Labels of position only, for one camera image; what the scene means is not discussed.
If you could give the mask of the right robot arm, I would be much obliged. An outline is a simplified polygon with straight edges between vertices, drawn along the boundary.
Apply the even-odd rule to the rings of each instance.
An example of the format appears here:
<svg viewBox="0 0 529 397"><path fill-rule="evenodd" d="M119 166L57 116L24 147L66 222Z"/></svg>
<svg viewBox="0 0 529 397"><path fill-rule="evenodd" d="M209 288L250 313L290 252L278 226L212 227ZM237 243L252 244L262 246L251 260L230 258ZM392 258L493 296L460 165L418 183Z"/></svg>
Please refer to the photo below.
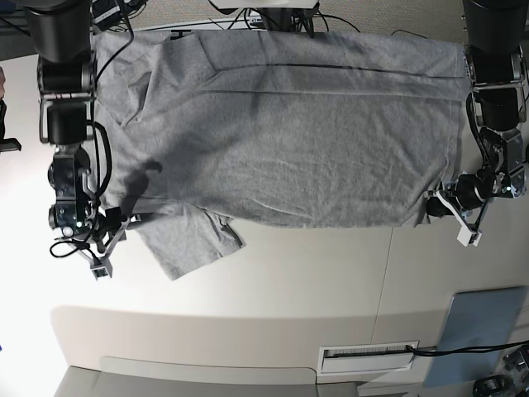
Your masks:
<svg viewBox="0 0 529 397"><path fill-rule="evenodd" d="M39 136L55 148L48 180L55 191L49 224L55 246L83 256L95 277L112 275L110 255L131 219L120 208L100 209L112 176L106 129L94 105L102 69L91 46L90 1L22 1L39 55Z"/></svg>

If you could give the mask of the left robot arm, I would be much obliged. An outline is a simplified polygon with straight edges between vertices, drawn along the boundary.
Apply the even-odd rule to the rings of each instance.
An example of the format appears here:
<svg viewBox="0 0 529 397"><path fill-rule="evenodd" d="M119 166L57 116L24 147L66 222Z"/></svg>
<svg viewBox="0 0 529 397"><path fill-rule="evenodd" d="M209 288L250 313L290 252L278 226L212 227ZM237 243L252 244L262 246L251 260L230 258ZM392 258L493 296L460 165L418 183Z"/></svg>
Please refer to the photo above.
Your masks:
<svg viewBox="0 0 529 397"><path fill-rule="evenodd" d="M493 199L516 199L526 190L519 126L527 120L522 40L528 3L465 1L463 8L470 78L465 108L482 165L430 192L427 214L436 218L484 212Z"/></svg>

